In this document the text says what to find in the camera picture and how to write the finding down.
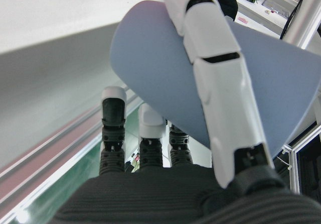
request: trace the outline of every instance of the black cable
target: black cable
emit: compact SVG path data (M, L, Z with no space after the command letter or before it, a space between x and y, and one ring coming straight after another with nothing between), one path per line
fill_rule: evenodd
M290 15L289 18L287 19L287 21L286 21L286 23L285 23L285 26L284 26L284 28L283 28L283 31L282 31L282 33L281 33L280 39L283 39L283 37L284 37L284 35L285 35L286 31L287 31L287 28L288 28L288 26L290 25L290 22L292 21L294 15L296 14L297 9L299 9L299 7L301 6L302 1L303 1L303 0L299 0L299 2L297 3L296 7L295 7L294 10L292 11L291 15Z

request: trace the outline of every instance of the metal pole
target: metal pole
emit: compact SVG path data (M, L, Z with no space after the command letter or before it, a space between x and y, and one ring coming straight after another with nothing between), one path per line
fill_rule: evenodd
M303 0L283 40L305 49L321 23L321 0Z

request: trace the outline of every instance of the robotic hand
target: robotic hand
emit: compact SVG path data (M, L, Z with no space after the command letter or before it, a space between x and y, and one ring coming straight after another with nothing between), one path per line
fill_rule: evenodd
M225 188L234 179L242 194L258 183L282 186L273 170L245 59L219 3L165 0L165 5L193 64L219 184Z

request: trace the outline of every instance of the gray wall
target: gray wall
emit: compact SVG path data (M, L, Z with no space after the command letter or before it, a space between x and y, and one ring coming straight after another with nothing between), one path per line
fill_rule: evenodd
M0 55L0 168L100 102L119 82L109 64L116 25Z

